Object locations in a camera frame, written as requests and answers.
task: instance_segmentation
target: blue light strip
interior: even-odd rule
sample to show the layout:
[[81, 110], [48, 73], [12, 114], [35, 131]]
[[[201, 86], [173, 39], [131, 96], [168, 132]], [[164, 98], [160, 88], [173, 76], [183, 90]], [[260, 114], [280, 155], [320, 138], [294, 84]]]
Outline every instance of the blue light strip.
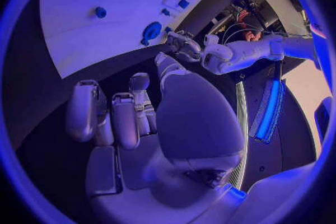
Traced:
[[271, 135], [270, 129], [272, 121], [274, 121], [274, 115], [276, 113], [277, 106], [279, 104], [279, 94], [281, 94], [281, 83], [278, 80], [273, 81], [272, 89], [270, 92], [270, 97], [268, 100], [267, 109], [265, 111], [265, 114], [263, 116], [263, 120], [258, 128], [256, 139], [261, 141], [267, 141], [269, 140], [269, 136]]

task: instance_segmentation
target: blue led light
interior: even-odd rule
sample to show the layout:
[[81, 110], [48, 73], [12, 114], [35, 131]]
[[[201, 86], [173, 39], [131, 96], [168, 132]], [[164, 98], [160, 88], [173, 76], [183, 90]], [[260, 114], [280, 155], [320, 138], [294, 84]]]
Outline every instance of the blue led light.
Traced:
[[268, 101], [268, 106], [264, 114], [263, 120], [259, 126], [258, 132], [256, 134], [257, 139], [265, 140], [269, 132], [270, 125], [274, 116], [274, 112], [277, 108], [278, 95], [280, 93], [281, 83], [277, 80], [273, 82], [272, 89], [270, 92], [270, 97]]

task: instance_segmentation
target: robotic arm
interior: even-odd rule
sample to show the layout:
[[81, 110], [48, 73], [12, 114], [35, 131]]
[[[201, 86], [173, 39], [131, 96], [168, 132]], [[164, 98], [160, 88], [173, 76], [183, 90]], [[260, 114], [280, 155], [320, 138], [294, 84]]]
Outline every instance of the robotic arm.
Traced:
[[[167, 44], [170, 48], [173, 48], [174, 44], [172, 52], [178, 58], [188, 62], [195, 62], [198, 59], [205, 69], [214, 74], [225, 74], [250, 67], [258, 59], [282, 60], [284, 56], [310, 59], [318, 66], [312, 39], [286, 38], [271, 34], [260, 41], [235, 41], [221, 45], [218, 43], [218, 36], [206, 35], [204, 51], [195, 45], [194, 40], [192, 42], [190, 40], [178, 33], [169, 32]], [[188, 60], [185, 55], [180, 57], [179, 49], [183, 49], [185, 54], [189, 53], [192, 60]]]

